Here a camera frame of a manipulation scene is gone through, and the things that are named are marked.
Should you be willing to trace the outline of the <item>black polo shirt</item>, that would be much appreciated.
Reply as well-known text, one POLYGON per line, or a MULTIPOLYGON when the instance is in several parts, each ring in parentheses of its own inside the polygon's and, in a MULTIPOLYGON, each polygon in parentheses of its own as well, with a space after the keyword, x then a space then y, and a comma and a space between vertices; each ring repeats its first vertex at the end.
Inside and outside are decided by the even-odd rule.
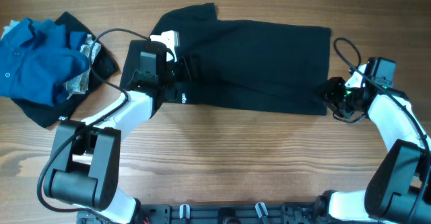
POLYGON ((169 30, 180 45, 167 102, 326 115, 317 90, 329 72, 329 28, 219 20, 206 3, 164 14, 152 32, 169 30))

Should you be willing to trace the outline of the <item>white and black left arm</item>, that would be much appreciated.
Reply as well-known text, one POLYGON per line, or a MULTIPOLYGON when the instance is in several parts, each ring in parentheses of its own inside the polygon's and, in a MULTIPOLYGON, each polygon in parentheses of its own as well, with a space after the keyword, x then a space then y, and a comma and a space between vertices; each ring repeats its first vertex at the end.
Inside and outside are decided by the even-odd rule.
POLYGON ((121 141, 154 116, 166 99, 165 91, 191 78, 191 72, 175 53, 178 32, 169 30, 145 40, 138 66, 126 86, 118 88, 121 94, 114 103, 91 117, 59 125, 36 186, 46 209, 62 212, 47 203, 51 198, 70 204, 70 213, 85 213, 98 221, 150 222, 140 201, 118 187, 121 141))

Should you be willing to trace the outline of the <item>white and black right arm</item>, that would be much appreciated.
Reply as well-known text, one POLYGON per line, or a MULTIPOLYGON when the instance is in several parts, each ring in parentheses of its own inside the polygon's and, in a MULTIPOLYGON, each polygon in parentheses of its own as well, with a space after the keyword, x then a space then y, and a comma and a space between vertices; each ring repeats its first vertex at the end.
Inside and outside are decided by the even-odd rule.
POLYGON ((350 223, 430 222, 430 137, 408 97, 394 89, 393 62, 366 63, 348 80, 332 77, 318 94, 334 118, 373 122, 388 151, 365 190, 332 191, 321 207, 330 221, 350 223))

